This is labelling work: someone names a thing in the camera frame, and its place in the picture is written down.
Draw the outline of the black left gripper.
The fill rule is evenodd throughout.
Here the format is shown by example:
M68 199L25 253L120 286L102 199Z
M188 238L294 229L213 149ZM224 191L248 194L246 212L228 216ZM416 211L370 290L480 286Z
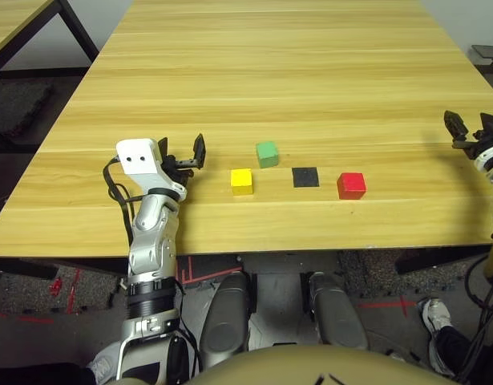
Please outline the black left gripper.
M206 146L204 137L199 134L193 145L193 159L177 160L173 155L168 155L168 138L164 137L158 141L158 147L163 162L161 168L168 177L178 184L187 184L188 180L194 176L193 169L202 169L206 157Z

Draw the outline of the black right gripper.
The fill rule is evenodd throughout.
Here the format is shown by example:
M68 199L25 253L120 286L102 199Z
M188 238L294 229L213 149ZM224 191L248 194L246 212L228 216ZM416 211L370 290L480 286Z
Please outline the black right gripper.
M489 148L493 148L493 115L480 113L482 129L479 131L479 141L471 142L467 138L467 127L461 116L453 111L444 111L444 124L453 138L452 147L463 150L470 160L475 160Z

